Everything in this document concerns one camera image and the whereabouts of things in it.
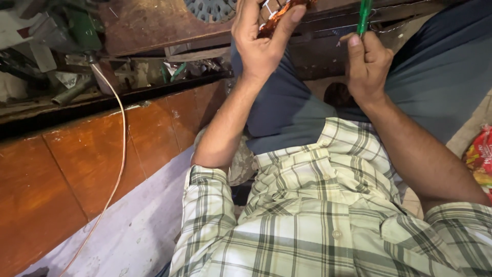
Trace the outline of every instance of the plaid shirt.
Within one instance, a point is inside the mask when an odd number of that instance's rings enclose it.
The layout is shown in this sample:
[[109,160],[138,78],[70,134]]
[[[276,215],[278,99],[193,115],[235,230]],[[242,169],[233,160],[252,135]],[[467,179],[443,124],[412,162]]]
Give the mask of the plaid shirt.
[[416,218],[368,124],[328,118],[317,143],[255,158],[237,221],[225,173],[189,170],[171,276],[492,276],[491,208]]

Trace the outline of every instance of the man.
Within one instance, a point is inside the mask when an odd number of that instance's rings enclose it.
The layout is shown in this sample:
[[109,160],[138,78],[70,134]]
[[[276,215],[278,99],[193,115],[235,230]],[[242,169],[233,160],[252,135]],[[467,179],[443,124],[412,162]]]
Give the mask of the man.
[[[257,39],[258,2],[238,3],[237,84],[192,158],[171,275],[492,276],[491,203],[443,144],[492,87],[492,1],[440,12],[395,57],[374,33],[344,38],[359,108],[338,110],[284,53],[306,8]],[[260,169],[236,221],[227,174],[245,125]]]

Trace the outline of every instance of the forearm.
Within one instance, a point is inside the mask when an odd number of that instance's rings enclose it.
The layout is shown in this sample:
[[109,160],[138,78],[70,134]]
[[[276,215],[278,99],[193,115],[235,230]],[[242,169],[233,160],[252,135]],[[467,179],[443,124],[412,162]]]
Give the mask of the forearm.
[[191,164],[218,168],[225,172],[243,134],[249,111],[264,82],[238,78],[238,81],[198,143]]
[[391,100],[361,106],[373,123],[398,174],[417,194],[424,211],[449,202],[490,206],[466,166],[445,145]]

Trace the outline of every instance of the metal pipe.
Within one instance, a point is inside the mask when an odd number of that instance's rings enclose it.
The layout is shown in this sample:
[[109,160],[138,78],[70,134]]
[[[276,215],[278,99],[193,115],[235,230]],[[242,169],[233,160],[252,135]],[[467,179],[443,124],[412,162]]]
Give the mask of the metal pipe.
[[66,106],[70,103],[74,98],[81,95],[88,88],[93,87],[97,84],[96,78],[94,75],[91,75],[89,78],[81,80],[75,86],[67,89],[66,91],[58,94],[54,98],[51,99],[53,104],[57,104],[59,106]]

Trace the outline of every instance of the concrete floor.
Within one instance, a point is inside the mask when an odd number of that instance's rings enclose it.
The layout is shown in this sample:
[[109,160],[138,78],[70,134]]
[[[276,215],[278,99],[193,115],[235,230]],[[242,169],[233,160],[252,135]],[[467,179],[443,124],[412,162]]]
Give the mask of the concrete floor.
[[[381,42],[387,48],[392,49],[395,53],[414,35],[421,26],[433,15],[422,17],[405,24],[401,28],[388,33],[381,34]],[[329,77],[315,81],[306,81],[313,94],[323,100],[326,88],[332,82],[345,82],[345,76]],[[482,103],[477,107],[472,117],[463,125],[463,127],[451,138],[446,146],[455,153],[459,158],[468,148],[475,136],[480,132],[480,127],[485,123],[492,123],[492,90],[484,98]],[[409,188],[406,191],[403,207],[414,213],[418,218],[423,219],[424,214],[420,201],[415,193]]]

